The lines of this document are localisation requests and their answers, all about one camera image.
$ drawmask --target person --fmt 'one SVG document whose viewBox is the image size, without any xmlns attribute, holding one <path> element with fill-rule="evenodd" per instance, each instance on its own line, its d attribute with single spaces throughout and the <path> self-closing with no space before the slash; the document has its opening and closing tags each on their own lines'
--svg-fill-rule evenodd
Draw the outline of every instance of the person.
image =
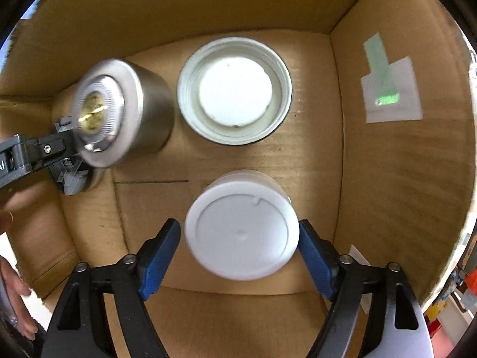
<svg viewBox="0 0 477 358">
<path fill-rule="evenodd" d="M 12 213 L 9 211 L 0 211 L 0 235 L 7 232 L 12 224 Z M 21 297 L 22 295 L 30 296 L 32 292 L 25 282 L 22 281 L 20 276 L 18 276 L 10 263 L 1 255 L 0 277 L 3 278 L 11 306 L 17 316 L 18 331 L 29 340 L 35 340 L 35 334 L 38 328 Z"/>
</svg>

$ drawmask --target green tape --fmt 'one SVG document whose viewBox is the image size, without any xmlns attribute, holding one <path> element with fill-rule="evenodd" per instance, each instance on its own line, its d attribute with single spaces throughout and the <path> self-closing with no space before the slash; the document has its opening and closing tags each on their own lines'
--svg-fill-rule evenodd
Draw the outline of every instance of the green tape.
<svg viewBox="0 0 477 358">
<path fill-rule="evenodd" d="M 378 85 L 376 105 L 395 104 L 399 101 L 399 93 L 394 84 L 385 46 L 379 33 L 364 42 L 364 52 Z"/>
</svg>

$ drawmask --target stainless steel canister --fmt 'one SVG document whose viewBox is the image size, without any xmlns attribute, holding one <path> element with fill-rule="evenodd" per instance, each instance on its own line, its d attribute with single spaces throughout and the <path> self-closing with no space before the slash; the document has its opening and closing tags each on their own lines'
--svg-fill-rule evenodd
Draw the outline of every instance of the stainless steel canister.
<svg viewBox="0 0 477 358">
<path fill-rule="evenodd" d="M 130 152 L 154 152 L 174 124 L 172 94 L 157 74 L 132 62 L 102 61 L 78 84 L 72 106 L 77 149 L 106 168 Z"/>
</svg>

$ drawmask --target cardboard box wall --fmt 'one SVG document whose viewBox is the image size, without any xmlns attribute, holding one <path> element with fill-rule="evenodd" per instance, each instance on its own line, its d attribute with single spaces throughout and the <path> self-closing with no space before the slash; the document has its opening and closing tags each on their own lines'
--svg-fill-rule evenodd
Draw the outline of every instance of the cardboard box wall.
<svg viewBox="0 0 477 358">
<path fill-rule="evenodd" d="M 363 43 L 376 32 L 390 62 L 411 58 L 423 120 L 366 123 Z M 283 125 L 252 146 L 223 147 L 176 112 L 163 151 L 115 166 L 96 189 L 59 196 L 41 173 L 3 190 L 22 276 L 54 308 L 79 260 L 115 263 L 166 218 L 183 222 L 218 176 L 252 168 L 274 177 L 340 253 L 354 244 L 373 265 L 400 263 L 423 302 L 459 238 L 475 176 L 468 61 L 437 0 L 42 0 L 0 75 L 1 137 L 46 134 L 69 113 L 74 83 L 105 58 L 155 71 L 175 92 L 191 53 L 230 33 L 287 64 Z M 272 276 L 233 282 L 200 267 L 184 243 L 147 307 L 172 357 L 304 357 L 325 316 L 298 254 Z"/>
</svg>

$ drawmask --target screw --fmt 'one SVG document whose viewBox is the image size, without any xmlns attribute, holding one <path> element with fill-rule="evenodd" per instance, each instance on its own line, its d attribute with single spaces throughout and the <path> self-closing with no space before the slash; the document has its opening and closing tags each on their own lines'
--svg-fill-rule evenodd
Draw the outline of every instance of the screw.
<svg viewBox="0 0 477 358">
<path fill-rule="evenodd" d="M 393 272 L 399 272 L 401 270 L 401 267 L 397 263 L 389 263 L 388 268 Z"/>
<path fill-rule="evenodd" d="M 127 254 L 123 257 L 123 262 L 125 264 L 133 264 L 136 262 L 136 255 L 135 254 Z"/>
<path fill-rule="evenodd" d="M 340 256 L 340 262 L 345 265 L 350 265 L 354 262 L 354 258 L 352 258 L 349 254 L 342 254 Z"/>
<path fill-rule="evenodd" d="M 84 272 L 86 269 L 88 269 L 87 263 L 79 263 L 78 265 L 76 265 L 76 268 L 75 268 L 77 272 Z"/>
</svg>

